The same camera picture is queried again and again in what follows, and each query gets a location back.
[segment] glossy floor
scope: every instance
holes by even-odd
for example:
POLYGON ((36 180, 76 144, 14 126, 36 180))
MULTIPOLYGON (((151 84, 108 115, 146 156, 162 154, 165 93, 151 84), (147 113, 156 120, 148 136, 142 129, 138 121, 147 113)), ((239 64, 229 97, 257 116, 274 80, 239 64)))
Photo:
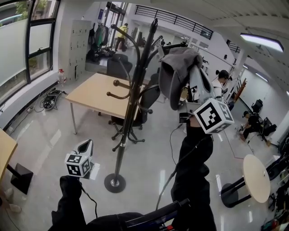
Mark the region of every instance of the glossy floor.
MULTIPOLYGON (((91 73, 86 73, 78 82, 64 87, 71 92, 91 73)), ((20 163, 34 172, 28 195, 15 190, 14 202, 23 211, 19 214, 9 213, 11 219, 21 231, 44 231, 51 226, 51 211, 57 210, 61 198, 59 178, 66 175, 64 158, 80 141, 92 139, 94 142, 93 162, 99 164, 95 180, 82 179, 85 190, 98 203, 98 215, 108 215, 123 212, 149 213, 155 210, 158 195, 165 181, 174 169, 169 143, 170 133, 178 126, 177 113, 170 109, 168 101, 163 103, 160 96, 152 109, 154 113, 148 116, 143 130, 135 129, 135 134, 145 143, 127 144, 122 161, 121 175, 126 179, 126 188, 119 194, 112 194, 104 187, 104 178, 114 172, 117 153, 112 151, 119 139, 111 140, 115 129, 107 122, 110 116, 98 116, 96 111, 75 106, 75 119, 78 134, 73 134, 70 114, 70 104, 60 98, 58 110, 33 112, 12 133, 18 147, 12 156, 10 164, 20 163)), ((235 125, 245 123, 242 112, 245 106, 238 102, 232 111, 235 125)), ((25 116, 25 113, 12 125, 12 129, 25 116)), ((214 135, 214 152, 206 162, 210 169, 207 180, 210 181, 211 207, 219 231, 256 231, 272 214, 267 204, 259 204, 254 199, 226 208, 221 201, 220 190, 226 183, 233 183, 242 177, 242 159, 246 154, 256 155, 265 165, 272 161, 277 153, 274 146, 267 147, 259 137, 254 136, 249 145, 243 143, 237 136, 235 125, 225 132, 214 135)), ((172 148, 175 160, 185 134, 183 127, 172 135, 172 148)), ((11 187, 11 174, 6 171, 2 186, 11 187)), ((160 206, 172 202, 170 189, 164 192, 160 206)), ((240 197, 248 192, 243 187, 240 197)), ((81 205, 86 222, 95 218, 94 204, 86 195, 81 196, 81 205)), ((8 219, 6 212, 0 210, 0 229, 14 231, 16 228, 8 219)))

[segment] wooden table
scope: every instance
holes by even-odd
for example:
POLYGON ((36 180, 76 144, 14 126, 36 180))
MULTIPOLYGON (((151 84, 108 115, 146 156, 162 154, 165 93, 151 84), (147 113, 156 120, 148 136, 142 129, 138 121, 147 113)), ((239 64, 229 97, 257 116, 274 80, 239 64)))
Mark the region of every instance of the wooden table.
POLYGON ((221 191, 223 204, 232 208, 253 197, 257 202, 264 203, 270 195, 270 179, 265 166, 254 155, 246 155, 243 161, 243 177, 233 184, 225 184, 221 191), (238 199, 237 190, 246 186, 249 195, 238 199))
POLYGON ((66 99, 70 102, 75 134, 77 134, 77 129, 75 125, 73 103, 118 118, 125 118, 128 98, 123 100, 116 99, 107 96, 107 92, 123 97, 128 94, 129 90, 120 86, 114 86, 114 80, 119 80, 119 82, 129 85, 127 80, 96 73, 68 94, 66 99))
POLYGON ((8 169, 13 174, 11 183, 21 192, 27 194, 33 172, 18 163, 15 169, 8 164, 16 147, 17 142, 0 129, 0 182, 5 170, 8 169))

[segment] office chair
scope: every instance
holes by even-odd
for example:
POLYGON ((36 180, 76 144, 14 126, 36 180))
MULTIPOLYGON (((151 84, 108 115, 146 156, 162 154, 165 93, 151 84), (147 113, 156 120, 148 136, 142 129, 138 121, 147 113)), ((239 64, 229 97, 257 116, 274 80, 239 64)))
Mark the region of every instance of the office chair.
POLYGON ((255 104, 252 104, 253 112, 259 113, 261 108, 263 107, 263 101, 261 99, 256 100, 255 104))
MULTIPOLYGON (((156 85, 156 84, 158 84, 158 74, 153 74, 146 88, 156 85)), ((154 102, 158 99, 160 93, 161 92, 159 88, 153 88, 153 89, 148 90, 142 96, 140 105, 144 108, 149 109, 154 104, 154 102)), ((147 119, 148 119, 148 113, 139 108, 136 114, 135 121, 132 124, 132 127, 139 127, 139 129, 142 130, 143 129, 142 125, 147 121, 147 119)), ((117 130, 117 133, 114 136, 112 136, 112 140, 115 140, 116 137, 122 133, 122 128, 119 130, 117 128, 117 125, 122 126, 124 123, 124 120, 121 118, 112 116, 112 119, 108 122, 108 124, 111 124, 111 123, 113 123, 113 125, 115 126, 117 130)), ((132 141, 133 143, 145 141, 145 139, 137 139, 132 128, 131 128, 130 134, 133 136, 134 139, 131 139, 130 135, 128 135, 128 139, 132 141)))
POLYGON ((130 63, 127 56, 123 54, 115 54, 112 58, 109 58, 107 60, 107 72, 103 73, 98 71, 98 73, 127 80, 126 73, 124 72, 118 59, 121 59, 122 64, 129 73, 132 69, 132 63, 130 63))

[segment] railing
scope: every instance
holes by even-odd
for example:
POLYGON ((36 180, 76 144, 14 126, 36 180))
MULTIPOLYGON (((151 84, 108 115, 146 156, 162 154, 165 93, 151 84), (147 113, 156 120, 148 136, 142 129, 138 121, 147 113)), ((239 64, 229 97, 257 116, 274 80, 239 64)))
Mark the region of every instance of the railing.
POLYGON ((189 19, 183 18, 176 14, 169 13, 160 9, 155 9, 147 6, 137 5, 135 14, 143 15, 146 17, 157 18, 168 23, 175 24, 180 27, 184 27, 190 31, 193 31, 207 39, 211 39, 213 31, 210 29, 195 23, 189 19))
POLYGON ((235 53, 240 53, 240 48, 235 43, 232 43, 230 40, 227 40, 227 45, 231 51, 235 53))

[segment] white locker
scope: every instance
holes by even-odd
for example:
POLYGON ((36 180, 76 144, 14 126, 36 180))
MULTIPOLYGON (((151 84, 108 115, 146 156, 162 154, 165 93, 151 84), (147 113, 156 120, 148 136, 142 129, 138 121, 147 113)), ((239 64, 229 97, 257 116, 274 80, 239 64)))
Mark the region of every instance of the white locker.
POLYGON ((91 21, 71 20, 61 26, 59 41, 59 68, 69 81, 81 78, 85 72, 85 59, 91 21))

